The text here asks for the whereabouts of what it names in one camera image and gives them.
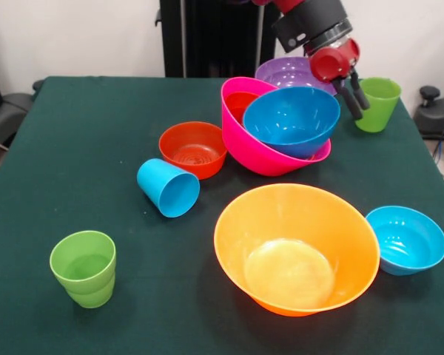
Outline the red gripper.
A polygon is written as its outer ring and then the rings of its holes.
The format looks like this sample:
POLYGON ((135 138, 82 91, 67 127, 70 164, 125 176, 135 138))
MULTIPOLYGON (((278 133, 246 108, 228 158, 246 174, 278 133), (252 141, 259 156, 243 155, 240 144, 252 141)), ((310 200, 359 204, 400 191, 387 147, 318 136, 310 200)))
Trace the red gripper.
POLYGON ((369 100, 360 86, 359 75, 357 72, 351 72, 359 57, 360 48, 352 38, 347 38, 338 47, 323 47, 309 57, 312 75, 319 81, 332 83, 355 120, 362 119, 363 110, 370 108, 369 100), (341 79, 349 74, 352 92, 344 86, 344 80, 341 79))

